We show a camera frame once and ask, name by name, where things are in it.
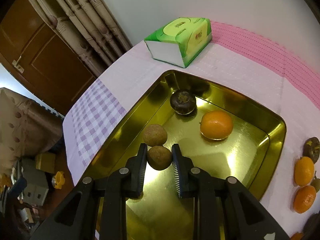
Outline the orange tangerine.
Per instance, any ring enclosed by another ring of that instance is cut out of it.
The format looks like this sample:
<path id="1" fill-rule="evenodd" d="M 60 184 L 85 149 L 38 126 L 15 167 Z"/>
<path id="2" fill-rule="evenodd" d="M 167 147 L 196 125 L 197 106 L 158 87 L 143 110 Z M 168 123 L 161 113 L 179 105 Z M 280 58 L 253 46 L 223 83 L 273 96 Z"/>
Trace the orange tangerine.
<path id="1" fill-rule="evenodd" d="M 201 134 L 210 140 L 224 140 L 233 131 L 231 117 L 223 111 L 210 111 L 202 116 L 200 122 Z"/>
<path id="2" fill-rule="evenodd" d="M 293 209 L 296 213 L 304 213 L 312 207 L 316 198 L 316 189 L 311 185 L 301 187 L 293 200 Z"/>
<path id="3" fill-rule="evenodd" d="M 302 232 L 296 232 L 291 236 L 290 240 L 301 240 L 303 236 L 304 234 Z"/>
<path id="4" fill-rule="evenodd" d="M 294 181 L 298 186 L 306 186 L 314 175 L 314 163 L 309 157 L 301 157 L 295 163 Z"/>

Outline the brown longan in tray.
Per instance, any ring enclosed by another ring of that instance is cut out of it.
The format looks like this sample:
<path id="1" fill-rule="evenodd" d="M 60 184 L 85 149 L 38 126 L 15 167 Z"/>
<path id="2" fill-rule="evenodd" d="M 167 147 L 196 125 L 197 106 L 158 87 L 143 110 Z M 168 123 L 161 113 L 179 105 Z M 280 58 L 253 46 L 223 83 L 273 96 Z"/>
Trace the brown longan in tray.
<path id="1" fill-rule="evenodd" d="M 159 124 L 149 125 L 143 133 L 144 142 L 151 147 L 164 145 L 167 139 L 166 130 Z"/>

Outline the dark passion fruit in tray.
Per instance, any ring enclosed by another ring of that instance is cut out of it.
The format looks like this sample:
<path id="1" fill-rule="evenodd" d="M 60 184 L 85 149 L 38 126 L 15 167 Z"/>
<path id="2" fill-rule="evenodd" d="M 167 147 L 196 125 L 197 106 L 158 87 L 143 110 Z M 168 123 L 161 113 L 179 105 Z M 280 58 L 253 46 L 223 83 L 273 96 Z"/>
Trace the dark passion fruit in tray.
<path id="1" fill-rule="evenodd" d="M 188 115 L 196 108 L 196 98 L 189 90 L 179 89 L 171 95 L 170 105 L 176 113 Z"/>

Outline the cardboard box on floor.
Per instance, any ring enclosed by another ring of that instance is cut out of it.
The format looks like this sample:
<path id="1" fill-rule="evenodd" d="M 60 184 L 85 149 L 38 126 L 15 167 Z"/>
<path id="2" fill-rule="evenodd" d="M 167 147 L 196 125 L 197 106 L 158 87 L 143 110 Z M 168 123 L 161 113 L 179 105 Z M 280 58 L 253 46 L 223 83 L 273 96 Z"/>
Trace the cardboard box on floor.
<path id="1" fill-rule="evenodd" d="M 35 167 L 47 173 L 55 173 L 55 157 L 56 155 L 49 152 L 40 153 L 35 157 Z"/>

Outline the brown wooden door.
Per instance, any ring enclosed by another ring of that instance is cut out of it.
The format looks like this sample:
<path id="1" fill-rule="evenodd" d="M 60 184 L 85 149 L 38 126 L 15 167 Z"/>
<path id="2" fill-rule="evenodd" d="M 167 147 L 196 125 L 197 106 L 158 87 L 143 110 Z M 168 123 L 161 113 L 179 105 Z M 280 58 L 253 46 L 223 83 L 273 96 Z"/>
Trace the brown wooden door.
<path id="1" fill-rule="evenodd" d="M 23 74 L 12 65 L 20 55 Z M 16 0 L 1 22 L 1 60 L 25 88 L 63 115 L 95 81 L 28 0 Z"/>

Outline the green tissue pack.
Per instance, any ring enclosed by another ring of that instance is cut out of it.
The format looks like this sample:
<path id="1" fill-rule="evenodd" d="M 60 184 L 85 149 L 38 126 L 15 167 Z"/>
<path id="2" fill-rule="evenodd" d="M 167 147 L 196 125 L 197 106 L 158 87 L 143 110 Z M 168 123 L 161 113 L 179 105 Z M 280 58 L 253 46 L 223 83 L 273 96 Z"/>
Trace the green tissue pack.
<path id="1" fill-rule="evenodd" d="M 179 17 L 144 38 L 153 59 L 181 68 L 187 68 L 211 40 L 210 20 L 201 17 Z"/>

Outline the large wrinkled passion fruit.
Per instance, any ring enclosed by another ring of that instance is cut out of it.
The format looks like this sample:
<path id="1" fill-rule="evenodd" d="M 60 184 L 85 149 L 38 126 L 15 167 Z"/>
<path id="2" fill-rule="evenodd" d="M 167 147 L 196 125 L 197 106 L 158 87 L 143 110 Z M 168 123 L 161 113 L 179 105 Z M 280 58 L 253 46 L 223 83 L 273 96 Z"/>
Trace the large wrinkled passion fruit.
<path id="1" fill-rule="evenodd" d="M 313 213 L 303 227 L 303 234 L 312 233 L 319 224 L 319 213 Z"/>

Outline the dark passion fruit on cloth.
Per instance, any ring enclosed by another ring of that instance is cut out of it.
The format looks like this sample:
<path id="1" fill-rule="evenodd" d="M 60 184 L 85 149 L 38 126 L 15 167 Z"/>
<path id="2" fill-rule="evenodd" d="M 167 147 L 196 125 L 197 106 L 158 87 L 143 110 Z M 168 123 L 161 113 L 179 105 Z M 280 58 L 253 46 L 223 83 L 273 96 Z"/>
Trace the dark passion fruit on cloth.
<path id="1" fill-rule="evenodd" d="M 319 139 L 317 137 L 311 137 L 304 142 L 303 156 L 309 157 L 315 164 L 319 159 L 319 148 Z"/>

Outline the green longan on cloth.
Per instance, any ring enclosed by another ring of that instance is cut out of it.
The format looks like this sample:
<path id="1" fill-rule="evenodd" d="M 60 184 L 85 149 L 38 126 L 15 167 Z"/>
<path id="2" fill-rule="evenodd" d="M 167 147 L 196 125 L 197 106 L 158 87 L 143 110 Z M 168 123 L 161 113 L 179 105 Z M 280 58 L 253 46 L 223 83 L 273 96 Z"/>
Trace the green longan on cloth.
<path id="1" fill-rule="evenodd" d="M 316 176 L 316 173 L 310 185 L 315 188 L 316 192 L 320 190 L 320 179 Z"/>

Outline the white pink table cloth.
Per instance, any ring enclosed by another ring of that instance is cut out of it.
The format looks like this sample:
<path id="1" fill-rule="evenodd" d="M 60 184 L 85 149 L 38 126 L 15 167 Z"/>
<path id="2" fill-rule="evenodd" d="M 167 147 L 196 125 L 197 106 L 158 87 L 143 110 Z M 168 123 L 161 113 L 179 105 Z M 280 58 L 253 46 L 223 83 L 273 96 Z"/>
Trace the white pink table cloth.
<path id="1" fill-rule="evenodd" d="M 213 22 L 213 40 L 185 72 L 245 94 L 284 118 L 284 150 L 262 204 L 292 235 L 319 211 L 292 209 L 292 172 L 304 141 L 319 136 L 319 74 L 279 44 L 232 25 Z M 84 92 L 63 121 L 67 164 L 77 183 L 104 141 L 153 82 L 173 65 L 156 61 L 140 42 Z"/>

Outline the beige fabric sofa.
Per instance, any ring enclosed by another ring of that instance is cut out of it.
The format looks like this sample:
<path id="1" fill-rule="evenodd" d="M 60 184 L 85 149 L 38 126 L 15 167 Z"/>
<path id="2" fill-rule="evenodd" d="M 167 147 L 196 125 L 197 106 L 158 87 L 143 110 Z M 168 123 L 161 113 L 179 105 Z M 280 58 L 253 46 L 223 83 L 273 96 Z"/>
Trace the beige fabric sofa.
<path id="1" fill-rule="evenodd" d="M 1 88 L 1 174 L 16 160 L 47 152 L 62 137 L 62 119 L 36 101 Z"/>

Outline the gold metal toffee tin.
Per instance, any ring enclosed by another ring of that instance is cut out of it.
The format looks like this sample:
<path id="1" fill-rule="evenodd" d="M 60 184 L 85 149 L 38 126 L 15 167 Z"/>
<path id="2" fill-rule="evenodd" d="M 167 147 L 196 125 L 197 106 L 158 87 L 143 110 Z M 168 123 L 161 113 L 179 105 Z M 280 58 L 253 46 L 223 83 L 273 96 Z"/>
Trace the gold metal toffee tin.
<path id="1" fill-rule="evenodd" d="M 170 105 L 171 95 L 179 89 L 196 98 L 196 108 L 188 115 L 176 113 Z M 215 110 L 233 120 L 233 131 L 225 140 L 209 140 L 200 132 L 202 116 Z M 234 176 L 257 199 L 271 181 L 286 134 L 284 120 L 254 100 L 218 83 L 168 70 L 116 126 L 85 175 L 104 178 L 124 167 L 137 154 L 151 124 L 166 130 L 166 148 L 178 144 L 196 167 L 217 178 Z M 128 239 L 192 239 L 193 200 L 178 196 L 171 167 L 163 171 L 146 167 L 142 197 L 126 202 L 126 224 Z"/>

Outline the beige patterned curtain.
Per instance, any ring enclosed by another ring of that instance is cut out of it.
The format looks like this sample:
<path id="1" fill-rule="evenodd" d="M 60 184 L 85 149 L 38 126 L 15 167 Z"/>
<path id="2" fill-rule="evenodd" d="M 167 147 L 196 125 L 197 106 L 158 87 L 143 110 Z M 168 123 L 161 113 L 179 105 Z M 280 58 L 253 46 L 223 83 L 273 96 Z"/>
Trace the beige patterned curtain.
<path id="1" fill-rule="evenodd" d="M 96 77 L 132 47 L 102 0 L 28 1 Z"/>

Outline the brown longan fruit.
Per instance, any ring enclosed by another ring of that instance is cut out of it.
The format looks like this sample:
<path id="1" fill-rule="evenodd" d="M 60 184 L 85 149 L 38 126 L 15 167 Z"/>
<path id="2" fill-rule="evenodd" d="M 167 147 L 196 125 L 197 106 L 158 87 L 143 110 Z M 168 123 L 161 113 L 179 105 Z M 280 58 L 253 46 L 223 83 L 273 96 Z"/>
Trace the brown longan fruit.
<path id="1" fill-rule="evenodd" d="M 153 146 L 148 150 L 147 158 L 153 169 L 161 171 L 171 165 L 172 153 L 164 146 Z"/>

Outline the orange tangerine in tray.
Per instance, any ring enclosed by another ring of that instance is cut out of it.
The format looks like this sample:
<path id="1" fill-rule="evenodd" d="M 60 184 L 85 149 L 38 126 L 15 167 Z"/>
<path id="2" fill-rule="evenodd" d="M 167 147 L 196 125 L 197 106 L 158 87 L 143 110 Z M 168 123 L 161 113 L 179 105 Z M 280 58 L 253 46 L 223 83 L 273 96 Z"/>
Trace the orange tangerine in tray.
<path id="1" fill-rule="evenodd" d="M 202 116 L 200 122 L 201 134 L 210 140 L 224 140 L 233 131 L 231 117 L 223 111 L 210 111 Z"/>

